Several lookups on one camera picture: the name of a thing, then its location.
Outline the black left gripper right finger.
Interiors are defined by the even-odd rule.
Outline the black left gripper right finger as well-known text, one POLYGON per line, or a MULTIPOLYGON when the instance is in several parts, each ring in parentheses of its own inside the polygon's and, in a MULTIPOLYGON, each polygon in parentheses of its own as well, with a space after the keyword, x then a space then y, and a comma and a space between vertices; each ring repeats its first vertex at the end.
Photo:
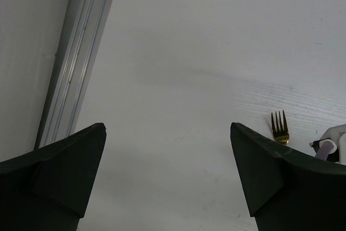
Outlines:
POLYGON ((258 230, 345 230, 345 166, 279 144, 241 123, 231 146, 258 230))

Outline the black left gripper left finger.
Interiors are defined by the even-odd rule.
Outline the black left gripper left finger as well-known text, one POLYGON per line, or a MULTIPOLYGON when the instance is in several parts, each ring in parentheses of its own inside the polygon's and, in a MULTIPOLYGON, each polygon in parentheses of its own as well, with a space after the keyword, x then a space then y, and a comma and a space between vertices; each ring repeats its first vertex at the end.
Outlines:
POLYGON ((105 125, 95 123, 1 162, 1 230, 76 230, 105 141, 105 125))

